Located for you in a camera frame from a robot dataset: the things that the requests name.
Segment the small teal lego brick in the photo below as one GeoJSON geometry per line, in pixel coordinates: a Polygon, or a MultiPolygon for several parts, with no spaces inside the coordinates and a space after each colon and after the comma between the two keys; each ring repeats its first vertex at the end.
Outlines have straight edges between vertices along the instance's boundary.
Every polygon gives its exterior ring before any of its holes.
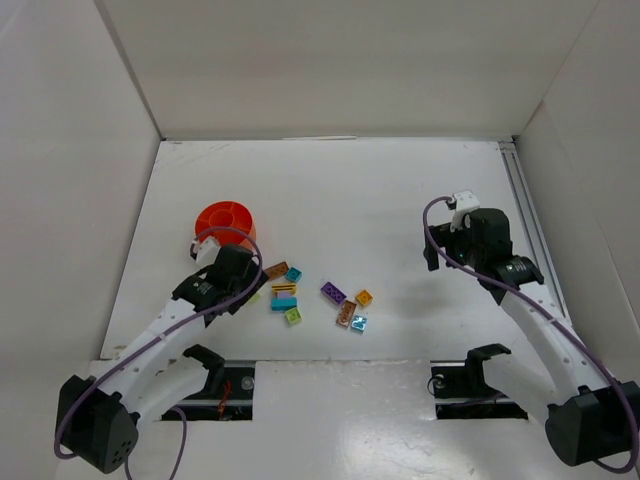
{"type": "Polygon", "coordinates": [[[291,267],[285,274],[285,278],[292,283],[297,283],[301,279],[301,277],[302,272],[295,267],[291,267]]]}

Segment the lime green lego brick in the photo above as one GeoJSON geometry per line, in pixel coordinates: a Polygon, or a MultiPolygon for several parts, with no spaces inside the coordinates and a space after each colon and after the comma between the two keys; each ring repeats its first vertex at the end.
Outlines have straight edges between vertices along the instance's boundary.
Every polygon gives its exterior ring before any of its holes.
{"type": "Polygon", "coordinates": [[[290,326],[297,325],[302,321],[302,315],[297,307],[287,309],[284,315],[290,326]]]}

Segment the light blue lego brick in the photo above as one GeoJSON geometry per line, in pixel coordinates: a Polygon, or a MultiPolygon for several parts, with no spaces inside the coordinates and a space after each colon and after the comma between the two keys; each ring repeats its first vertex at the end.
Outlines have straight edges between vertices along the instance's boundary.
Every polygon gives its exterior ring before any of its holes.
{"type": "Polygon", "coordinates": [[[363,334],[366,331],[367,325],[367,317],[364,317],[362,315],[354,315],[350,323],[350,330],[359,334],[363,334]]]}

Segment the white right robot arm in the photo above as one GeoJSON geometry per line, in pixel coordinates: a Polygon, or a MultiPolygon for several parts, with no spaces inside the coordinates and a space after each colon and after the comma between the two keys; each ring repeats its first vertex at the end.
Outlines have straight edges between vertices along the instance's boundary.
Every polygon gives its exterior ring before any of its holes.
{"type": "Polygon", "coordinates": [[[423,256],[431,271],[441,263],[474,277],[515,322],[542,361],[537,374],[499,343],[468,351],[457,367],[432,370],[434,394],[467,407],[491,395],[514,401],[544,428],[567,466],[593,463],[614,474],[639,459],[639,386],[622,383],[579,339],[555,306],[544,277],[513,252],[506,214],[449,196],[450,222],[425,224],[423,256]]]}

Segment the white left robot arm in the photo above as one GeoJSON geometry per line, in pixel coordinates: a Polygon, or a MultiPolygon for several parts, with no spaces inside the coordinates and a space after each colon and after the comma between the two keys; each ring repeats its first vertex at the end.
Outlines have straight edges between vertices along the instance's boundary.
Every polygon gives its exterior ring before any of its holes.
{"type": "Polygon", "coordinates": [[[126,464],[143,428],[189,396],[218,390],[225,360],[199,344],[213,321],[235,314],[264,285],[259,252],[222,247],[183,280],[153,322],[98,377],[71,376],[59,391],[54,453],[104,474],[126,464]]]}

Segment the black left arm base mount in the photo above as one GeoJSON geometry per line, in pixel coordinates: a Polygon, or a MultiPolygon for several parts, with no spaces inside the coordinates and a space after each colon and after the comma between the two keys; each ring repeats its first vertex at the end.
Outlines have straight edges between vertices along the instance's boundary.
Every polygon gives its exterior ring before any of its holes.
{"type": "Polygon", "coordinates": [[[251,421],[256,363],[225,360],[208,348],[196,345],[183,356],[196,360],[207,371],[203,388],[182,399],[161,417],[163,421],[178,421],[180,409],[188,421],[251,421]]]}

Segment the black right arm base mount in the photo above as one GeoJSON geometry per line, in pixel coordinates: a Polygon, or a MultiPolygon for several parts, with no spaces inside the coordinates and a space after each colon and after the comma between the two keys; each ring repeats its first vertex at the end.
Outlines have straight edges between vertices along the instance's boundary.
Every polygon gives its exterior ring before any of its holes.
{"type": "Polygon", "coordinates": [[[528,414],[498,390],[488,386],[483,364],[511,351],[501,344],[471,349],[464,360],[430,363],[427,390],[435,400],[437,420],[527,420],[528,414]]]}

